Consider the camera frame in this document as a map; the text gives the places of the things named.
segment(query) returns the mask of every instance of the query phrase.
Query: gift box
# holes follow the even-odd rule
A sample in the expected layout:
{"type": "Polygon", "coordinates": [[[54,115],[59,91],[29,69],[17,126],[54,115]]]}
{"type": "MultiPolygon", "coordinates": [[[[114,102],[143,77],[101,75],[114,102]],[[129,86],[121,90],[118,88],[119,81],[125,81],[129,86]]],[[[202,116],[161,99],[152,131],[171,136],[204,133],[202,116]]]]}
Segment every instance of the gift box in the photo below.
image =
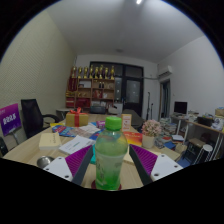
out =
{"type": "Polygon", "coordinates": [[[88,125],[89,115],[80,113],[79,111],[70,111],[66,114],[66,126],[68,127],[81,127],[88,125]]]}
{"type": "Polygon", "coordinates": [[[103,129],[105,127],[105,121],[97,121],[96,127],[99,129],[103,129]]]}

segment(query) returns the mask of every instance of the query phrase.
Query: white paper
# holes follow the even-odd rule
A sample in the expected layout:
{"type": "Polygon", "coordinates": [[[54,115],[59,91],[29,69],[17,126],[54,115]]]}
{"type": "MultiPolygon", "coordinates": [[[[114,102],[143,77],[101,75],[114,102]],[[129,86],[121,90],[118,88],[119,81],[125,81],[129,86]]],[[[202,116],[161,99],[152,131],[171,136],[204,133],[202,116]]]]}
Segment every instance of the white paper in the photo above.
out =
{"type": "Polygon", "coordinates": [[[96,141],[88,139],[88,138],[84,138],[81,137],[79,135],[77,135],[74,139],[72,139],[71,141],[65,143],[64,145],[62,145],[61,147],[59,147],[59,149],[62,152],[65,152],[67,154],[72,154],[74,152],[77,152],[78,150],[85,148],[89,145],[93,145],[95,144],[96,141]]]}
{"type": "Polygon", "coordinates": [[[82,129],[83,131],[86,131],[91,134],[94,134],[95,132],[100,131],[99,128],[96,128],[93,125],[89,125],[89,124],[86,126],[79,127],[79,128],[82,129]]]}
{"type": "Polygon", "coordinates": [[[181,135],[172,135],[173,140],[184,140],[184,138],[181,135]]]}

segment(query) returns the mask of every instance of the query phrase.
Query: poster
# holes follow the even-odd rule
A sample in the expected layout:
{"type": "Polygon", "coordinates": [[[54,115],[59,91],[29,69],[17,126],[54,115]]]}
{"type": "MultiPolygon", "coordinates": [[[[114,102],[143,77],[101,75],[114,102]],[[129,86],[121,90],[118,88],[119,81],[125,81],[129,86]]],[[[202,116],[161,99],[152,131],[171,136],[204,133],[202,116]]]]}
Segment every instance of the poster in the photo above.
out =
{"type": "Polygon", "coordinates": [[[21,127],[18,103],[0,109],[0,122],[4,136],[21,127]]]}

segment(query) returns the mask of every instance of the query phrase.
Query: box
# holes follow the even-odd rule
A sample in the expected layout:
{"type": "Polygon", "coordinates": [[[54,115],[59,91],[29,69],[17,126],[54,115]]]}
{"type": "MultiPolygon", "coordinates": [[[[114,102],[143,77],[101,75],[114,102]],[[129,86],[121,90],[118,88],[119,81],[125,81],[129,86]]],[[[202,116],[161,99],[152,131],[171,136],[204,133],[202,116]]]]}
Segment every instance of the box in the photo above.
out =
{"type": "Polygon", "coordinates": [[[131,114],[121,114],[122,119],[122,131],[130,131],[131,130],[131,114]]]}
{"type": "Polygon", "coordinates": [[[215,109],[215,115],[224,117],[224,109],[215,109]]]}
{"type": "Polygon", "coordinates": [[[71,112],[66,114],[66,126],[68,127],[81,127],[88,125],[88,122],[88,114],[72,114],[71,112]]]}

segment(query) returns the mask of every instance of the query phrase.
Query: white wall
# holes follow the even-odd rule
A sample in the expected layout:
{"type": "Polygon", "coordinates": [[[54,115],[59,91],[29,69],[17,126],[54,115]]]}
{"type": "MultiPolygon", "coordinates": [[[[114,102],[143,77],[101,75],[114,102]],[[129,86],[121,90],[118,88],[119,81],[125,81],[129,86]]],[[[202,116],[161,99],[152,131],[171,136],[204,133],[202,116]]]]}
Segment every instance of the white wall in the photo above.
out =
{"type": "MultiPolygon", "coordinates": [[[[161,61],[158,68],[166,65],[173,68],[173,74],[161,79],[170,79],[171,114],[174,101],[187,101],[188,110],[198,110],[199,116],[206,112],[215,115],[215,109],[224,106],[223,66],[207,37],[185,45],[161,61]]],[[[188,139],[200,138],[204,132],[211,133],[216,141],[217,133],[195,126],[190,127],[188,139]]]]}
{"type": "MultiPolygon", "coordinates": [[[[89,66],[90,61],[105,61],[114,63],[124,63],[130,65],[141,66],[144,68],[144,77],[155,78],[157,73],[157,64],[140,60],[137,58],[116,56],[116,55],[78,55],[76,58],[76,66],[89,66]]],[[[153,119],[158,120],[159,109],[159,83],[157,80],[144,80],[143,90],[143,107],[142,118],[146,118],[146,112],[148,107],[148,92],[150,92],[150,105],[153,103],[153,119]]]]}
{"type": "MultiPolygon", "coordinates": [[[[0,64],[0,108],[18,103],[21,112],[21,99],[36,98],[42,114],[56,114],[57,108],[65,107],[74,57],[48,13],[38,14],[21,29],[4,54],[0,64]]],[[[26,140],[23,129],[17,135],[20,143],[26,140]]],[[[15,146],[12,136],[4,140],[9,149],[15,146]]]]}

